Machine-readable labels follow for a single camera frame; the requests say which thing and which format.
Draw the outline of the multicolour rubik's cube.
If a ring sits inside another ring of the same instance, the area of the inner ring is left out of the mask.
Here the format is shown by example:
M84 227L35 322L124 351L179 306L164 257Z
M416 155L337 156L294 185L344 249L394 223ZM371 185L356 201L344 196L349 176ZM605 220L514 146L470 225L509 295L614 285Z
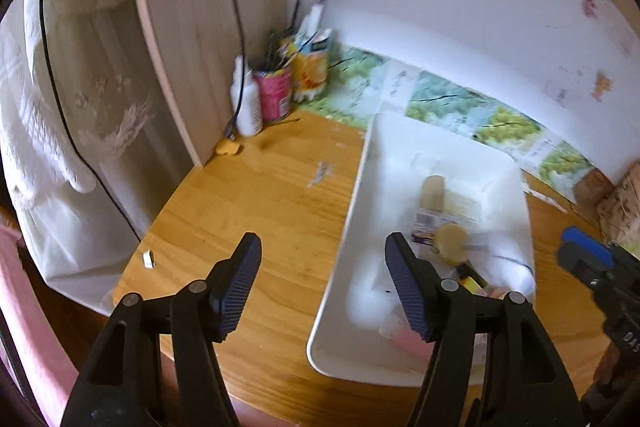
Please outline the multicolour rubik's cube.
M480 286L480 284L477 283L477 281L474 280L473 277L465 277L460 281L460 284L474 296L490 296L490 292L486 288Z

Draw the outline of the pink and white clip toy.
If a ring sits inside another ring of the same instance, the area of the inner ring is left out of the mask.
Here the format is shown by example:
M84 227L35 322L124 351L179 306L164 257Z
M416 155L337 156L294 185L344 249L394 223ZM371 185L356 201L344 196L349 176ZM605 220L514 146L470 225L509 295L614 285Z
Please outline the pink and white clip toy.
M378 328L381 337L387 339L394 348L413 357L430 361L434 345L426 343L421 336L410 329L405 319L397 314L390 314Z

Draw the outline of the white plastic storage bin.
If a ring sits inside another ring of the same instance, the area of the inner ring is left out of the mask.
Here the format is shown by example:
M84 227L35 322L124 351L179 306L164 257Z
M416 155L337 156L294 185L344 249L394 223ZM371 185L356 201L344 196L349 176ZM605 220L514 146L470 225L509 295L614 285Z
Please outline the white plastic storage bin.
M310 365L324 376L382 386L416 387L428 361L402 352L349 321L346 297L352 272L369 249L381 249L399 232L410 239L421 188L428 176L443 176L445 192L480 203L471 235L471 263L497 289L536 293L529 215L520 168L500 150L454 132L395 113L376 114L367 131L354 193L333 273L307 343ZM410 242L443 279L456 277L431 245Z

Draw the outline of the gold oval compact case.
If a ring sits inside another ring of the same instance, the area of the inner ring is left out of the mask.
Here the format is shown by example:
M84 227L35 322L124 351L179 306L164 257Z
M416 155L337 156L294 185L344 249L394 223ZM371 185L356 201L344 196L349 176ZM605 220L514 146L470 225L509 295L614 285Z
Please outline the gold oval compact case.
M448 223L442 225L434 233L433 243L438 257L447 265L462 265L468 261L466 243L469 233L461 225Z

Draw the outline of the translucent plastic box with barcode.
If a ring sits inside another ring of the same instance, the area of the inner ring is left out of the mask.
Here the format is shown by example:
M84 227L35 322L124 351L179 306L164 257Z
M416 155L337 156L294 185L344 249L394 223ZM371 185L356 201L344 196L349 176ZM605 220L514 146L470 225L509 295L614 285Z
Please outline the translucent plastic box with barcode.
M442 211L419 208L413 218L410 241L419 245L431 245L435 233L444 225L459 225L466 231L474 231L480 220L480 203L471 197L446 191Z

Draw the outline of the white wall charger 80W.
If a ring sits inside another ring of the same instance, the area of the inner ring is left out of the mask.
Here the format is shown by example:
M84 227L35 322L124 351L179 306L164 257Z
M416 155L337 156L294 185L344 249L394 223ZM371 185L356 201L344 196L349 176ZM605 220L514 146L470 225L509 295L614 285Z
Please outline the white wall charger 80W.
M381 249L357 259L346 297L346 313L357 329L374 331L392 314L399 300Z

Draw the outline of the beige angular case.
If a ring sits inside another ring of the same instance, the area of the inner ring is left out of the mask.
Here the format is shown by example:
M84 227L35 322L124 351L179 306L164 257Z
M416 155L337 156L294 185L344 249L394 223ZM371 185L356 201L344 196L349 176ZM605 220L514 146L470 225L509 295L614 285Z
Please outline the beige angular case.
M445 178L428 176L421 188L420 207L434 212L443 212L445 207Z

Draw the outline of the brown cardboard sheet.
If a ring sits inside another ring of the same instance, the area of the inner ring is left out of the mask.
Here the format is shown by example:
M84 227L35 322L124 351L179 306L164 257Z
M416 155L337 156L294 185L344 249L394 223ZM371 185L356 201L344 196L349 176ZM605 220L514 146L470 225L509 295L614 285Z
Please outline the brown cardboard sheet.
M573 188L578 205L596 207L613 191L614 184L597 168L592 168Z

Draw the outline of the beige letter print bag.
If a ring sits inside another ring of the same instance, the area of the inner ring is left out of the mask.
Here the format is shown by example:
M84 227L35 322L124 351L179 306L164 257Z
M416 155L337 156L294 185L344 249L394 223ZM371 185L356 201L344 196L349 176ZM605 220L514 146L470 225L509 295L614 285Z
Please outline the beige letter print bag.
M631 165L623 180L597 205L605 238L639 256L640 242L639 161Z

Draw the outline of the white lace curtain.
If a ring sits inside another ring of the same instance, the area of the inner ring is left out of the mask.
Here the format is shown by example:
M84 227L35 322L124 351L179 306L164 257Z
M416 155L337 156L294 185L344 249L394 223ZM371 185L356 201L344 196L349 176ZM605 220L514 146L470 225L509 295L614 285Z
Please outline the white lace curtain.
M43 280L111 313L126 264L192 166L134 0L13 0L1 159Z

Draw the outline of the grape pattern paper backdrop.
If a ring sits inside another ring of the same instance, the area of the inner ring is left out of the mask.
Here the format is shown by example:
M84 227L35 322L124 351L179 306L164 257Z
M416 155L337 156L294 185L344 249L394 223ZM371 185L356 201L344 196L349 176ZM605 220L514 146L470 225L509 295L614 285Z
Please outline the grape pattern paper backdrop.
M572 202L575 186L594 170L559 135L494 98L427 70L341 44L332 46L326 87L302 107L362 130L381 112L432 124L501 150Z

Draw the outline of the white spray bottle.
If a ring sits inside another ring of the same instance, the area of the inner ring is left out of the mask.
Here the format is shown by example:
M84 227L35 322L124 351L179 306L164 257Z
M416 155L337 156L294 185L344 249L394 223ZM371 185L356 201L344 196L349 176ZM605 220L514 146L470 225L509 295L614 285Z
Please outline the white spray bottle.
M259 84L254 79L253 69L242 55L235 57L230 96L233 112L236 113L235 128L239 134L250 138L262 132Z

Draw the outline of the red pen can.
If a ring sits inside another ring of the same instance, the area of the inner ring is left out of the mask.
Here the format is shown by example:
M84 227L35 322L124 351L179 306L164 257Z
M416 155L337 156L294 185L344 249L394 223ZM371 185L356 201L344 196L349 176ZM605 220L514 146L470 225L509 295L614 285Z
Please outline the red pen can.
M281 68L273 72L254 72L258 82L262 119L265 122L279 121L291 110L291 71Z

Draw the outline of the yellow bear wall sticker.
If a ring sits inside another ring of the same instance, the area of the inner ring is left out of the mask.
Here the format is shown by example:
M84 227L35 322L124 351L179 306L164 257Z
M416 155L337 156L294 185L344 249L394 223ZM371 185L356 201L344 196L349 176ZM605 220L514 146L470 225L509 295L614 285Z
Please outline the yellow bear wall sticker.
M603 101L603 97L612 91L612 80L604 75L603 72L598 72L596 80L594 80L591 96L598 102Z

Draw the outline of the red wall sticker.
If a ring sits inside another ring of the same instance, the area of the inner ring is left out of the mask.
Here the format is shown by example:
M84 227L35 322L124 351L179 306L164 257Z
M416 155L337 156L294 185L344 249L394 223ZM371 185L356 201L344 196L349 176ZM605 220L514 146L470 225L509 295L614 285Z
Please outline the red wall sticker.
M582 0L582 12L585 17L596 20L598 18L598 7L594 0Z

